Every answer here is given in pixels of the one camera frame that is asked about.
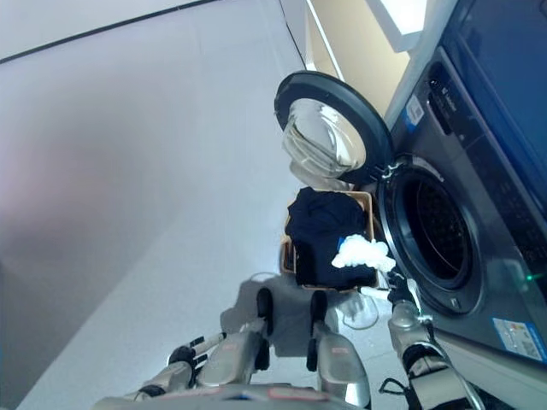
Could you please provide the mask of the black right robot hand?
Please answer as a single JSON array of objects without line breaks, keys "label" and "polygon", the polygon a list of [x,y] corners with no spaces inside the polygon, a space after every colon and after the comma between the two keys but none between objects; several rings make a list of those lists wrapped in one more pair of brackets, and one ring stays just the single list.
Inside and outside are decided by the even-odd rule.
[{"label": "black right robot hand", "polygon": [[408,280],[399,272],[391,271],[380,274],[385,286],[384,288],[362,287],[360,293],[372,298],[388,301],[392,305],[397,305],[401,302],[413,303],[415,306],[420,306],[420,299],[416,293],[415,281]]}]

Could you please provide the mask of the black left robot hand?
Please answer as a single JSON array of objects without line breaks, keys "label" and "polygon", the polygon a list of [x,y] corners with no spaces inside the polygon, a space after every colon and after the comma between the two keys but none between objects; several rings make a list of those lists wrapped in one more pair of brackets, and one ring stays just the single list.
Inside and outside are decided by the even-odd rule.
[{"label": "black left robot hand", "polygon": [[200,336],[176,348],[168,357],[168,364],[185,362],[193,369],[208,359],[208,352],[226,339],[225,332],[215,333],[213,336]]}]

